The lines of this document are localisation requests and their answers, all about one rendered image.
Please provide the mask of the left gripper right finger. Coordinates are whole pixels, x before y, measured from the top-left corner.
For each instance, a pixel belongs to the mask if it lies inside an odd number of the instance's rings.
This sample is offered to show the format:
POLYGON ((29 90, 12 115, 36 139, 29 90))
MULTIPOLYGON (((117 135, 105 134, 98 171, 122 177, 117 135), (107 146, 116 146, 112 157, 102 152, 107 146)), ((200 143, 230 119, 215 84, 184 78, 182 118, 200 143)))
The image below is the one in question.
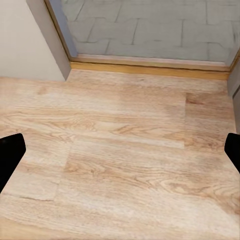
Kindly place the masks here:
POLYGON ((224 151, 231 159, 237 170, 240 172, 240 135, 237 133, 229 133, 225 146, 224 151))

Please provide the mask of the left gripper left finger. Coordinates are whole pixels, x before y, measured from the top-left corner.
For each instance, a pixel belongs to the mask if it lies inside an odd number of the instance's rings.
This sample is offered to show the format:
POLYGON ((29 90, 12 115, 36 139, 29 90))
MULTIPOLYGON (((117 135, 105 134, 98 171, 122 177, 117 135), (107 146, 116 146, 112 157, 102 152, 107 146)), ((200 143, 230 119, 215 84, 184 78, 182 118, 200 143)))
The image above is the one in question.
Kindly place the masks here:
POLYGON ((26 153, 22 133, 0 138, 0 193, 26 153))

